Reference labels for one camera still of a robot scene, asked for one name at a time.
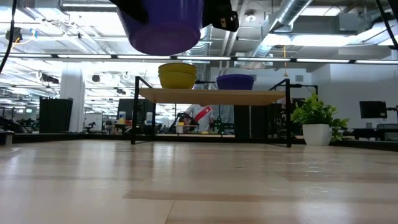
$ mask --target wooden shelf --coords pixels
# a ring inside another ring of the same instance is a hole
[[[285,97],[284,91],[175,90],[142,88],[139,94],[153,103],[265,106]]]

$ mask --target person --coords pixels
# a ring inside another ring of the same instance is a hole
[[[214,121],[213,109],[206,105],[191,105],[185,111],[186,114],[190,115],[199,124],[198,132],[204,132],[210,130],[210,124]]]

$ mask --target white pillar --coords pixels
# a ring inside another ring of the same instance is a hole
[[[85,78],[82,63],[64,63],[61,77],[60,98],[73,99],[69,131],[83,131],[85,109]]]

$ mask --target white pot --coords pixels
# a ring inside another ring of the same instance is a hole
[[[328,146],[331,128],[327,124],[303,124],[305,143],[309,146]]]

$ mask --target wooden floor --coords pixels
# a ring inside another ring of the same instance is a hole
[[[398,223],[398,154],[63,141],[0,148],[0,223]]]

